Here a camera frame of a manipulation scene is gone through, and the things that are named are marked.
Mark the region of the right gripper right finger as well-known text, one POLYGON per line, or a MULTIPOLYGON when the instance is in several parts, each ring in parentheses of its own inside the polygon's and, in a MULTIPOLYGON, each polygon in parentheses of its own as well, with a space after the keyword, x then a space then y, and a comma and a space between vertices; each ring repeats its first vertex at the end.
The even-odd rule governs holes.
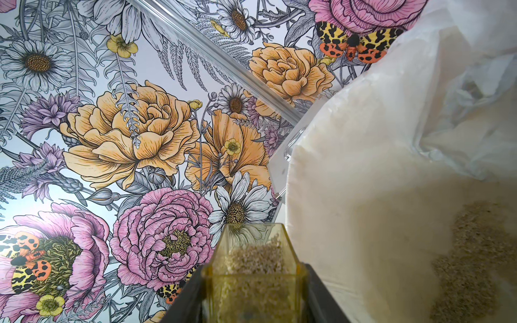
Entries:
POLYGON ((307 272, 307 322, 350 323, 346 314, 335 301, 323 281, 311 265, 304 265, 307 272))

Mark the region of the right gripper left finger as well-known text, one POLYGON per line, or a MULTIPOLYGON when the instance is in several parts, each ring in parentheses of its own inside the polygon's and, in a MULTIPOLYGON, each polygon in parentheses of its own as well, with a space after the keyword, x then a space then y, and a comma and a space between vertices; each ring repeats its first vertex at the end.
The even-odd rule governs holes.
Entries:
POLYGON ((202 274, 194 274, 160 323, 202 323, 204 299, 205 281, 202 274))

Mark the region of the translucent yellow shavings tray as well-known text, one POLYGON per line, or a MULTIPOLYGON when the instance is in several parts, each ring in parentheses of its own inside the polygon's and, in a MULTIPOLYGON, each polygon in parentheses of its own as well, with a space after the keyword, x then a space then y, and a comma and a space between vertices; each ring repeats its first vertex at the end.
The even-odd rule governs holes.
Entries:
POLYGON ((201 274, 204 322, 308 320, 308 271, 282 223, 225 225, 201 274))

